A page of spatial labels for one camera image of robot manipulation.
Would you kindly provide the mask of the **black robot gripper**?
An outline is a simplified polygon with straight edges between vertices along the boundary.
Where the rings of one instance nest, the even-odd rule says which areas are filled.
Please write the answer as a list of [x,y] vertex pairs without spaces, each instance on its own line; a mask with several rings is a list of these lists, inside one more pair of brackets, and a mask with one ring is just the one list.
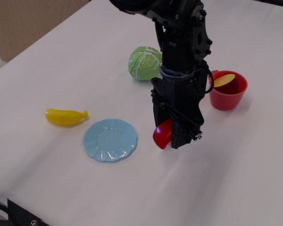
[[162,78],[151,80],[155,125],[174,120],[171,147],[178,149],[201,138],[204,119],[199,104],[205,96],[208,73],[202,68],[186,73],[160,68],[160,74]]

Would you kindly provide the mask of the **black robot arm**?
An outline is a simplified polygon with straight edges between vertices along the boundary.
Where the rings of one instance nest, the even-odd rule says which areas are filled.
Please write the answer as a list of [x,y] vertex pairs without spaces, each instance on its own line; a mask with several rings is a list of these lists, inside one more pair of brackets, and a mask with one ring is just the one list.
[[140,14],[155,23],[162,63],[151,92],[157,146],[177,149],[201,138],[204,123],[199,103],[213,90],[213,75],[205,61],[212,40],[206,33],[206,11],[199,0],[115,0],[128,14]]

